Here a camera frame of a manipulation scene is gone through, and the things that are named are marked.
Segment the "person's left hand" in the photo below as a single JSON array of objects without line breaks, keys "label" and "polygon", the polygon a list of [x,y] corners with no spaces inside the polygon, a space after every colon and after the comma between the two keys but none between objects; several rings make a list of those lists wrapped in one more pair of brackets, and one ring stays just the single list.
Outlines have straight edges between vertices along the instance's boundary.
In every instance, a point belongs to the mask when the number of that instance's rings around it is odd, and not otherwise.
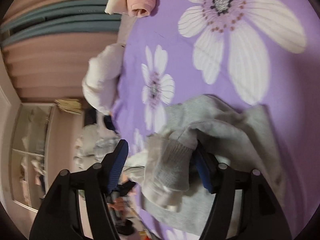
[{"label": "person's left hand", "polygon": [[113,203],[108,204],[109,208],[112,208],[119,212],[125,212],[126,211],[126,203],[125,200],[122,197],[116,198]]}]

